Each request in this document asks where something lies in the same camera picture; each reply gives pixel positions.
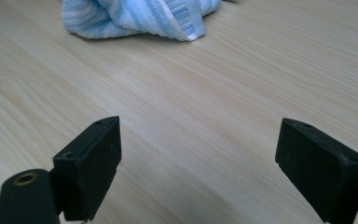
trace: black plastic piece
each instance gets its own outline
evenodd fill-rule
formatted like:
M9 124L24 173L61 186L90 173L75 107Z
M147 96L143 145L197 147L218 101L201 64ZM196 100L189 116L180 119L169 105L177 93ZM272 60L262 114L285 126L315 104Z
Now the black plastic piece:
M322 221L352 223L358 153L309 124L283 119L275 161Z
M94 122L53 160L58 212L66 220L93 220L121 160L119 118Z
M60 223L47 171L28 170L5 181L0 194L0 224L7 223Z

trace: light wood tabletop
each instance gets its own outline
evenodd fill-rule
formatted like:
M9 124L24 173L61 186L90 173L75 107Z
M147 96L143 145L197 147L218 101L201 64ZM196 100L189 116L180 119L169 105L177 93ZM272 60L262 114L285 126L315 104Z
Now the light wood tabletop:
M358 151L358 0L223 2L194 42L87 40L61 4L0 0L0 188L120 116L92 223L322 223L274 156L282 118Z

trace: striped towel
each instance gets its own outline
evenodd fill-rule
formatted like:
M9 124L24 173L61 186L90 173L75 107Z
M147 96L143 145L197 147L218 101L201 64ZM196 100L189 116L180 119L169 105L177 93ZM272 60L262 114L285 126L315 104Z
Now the striped towel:
M63 0L63 28L86 38L153 34L192 41L220 0Z

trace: hole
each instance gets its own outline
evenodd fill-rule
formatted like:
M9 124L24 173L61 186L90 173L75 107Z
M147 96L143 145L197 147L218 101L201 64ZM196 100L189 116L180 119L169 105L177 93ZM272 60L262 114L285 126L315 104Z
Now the hole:
M349 157L348 159L350 161L358 162L358 158L356 158L356 157Z
M37 173L27 173L14 179L14 185L23 186L34 182L37 179Z
M62 154L64 158L72 158L74 156L74 153L72 152L65 152Z

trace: white and blue towel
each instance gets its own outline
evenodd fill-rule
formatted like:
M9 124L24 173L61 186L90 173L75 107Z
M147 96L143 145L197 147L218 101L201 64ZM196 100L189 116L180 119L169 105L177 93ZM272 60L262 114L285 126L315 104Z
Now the white and blue towel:
M63 28L86 38L153 34L192 41L221 0L63 0Z

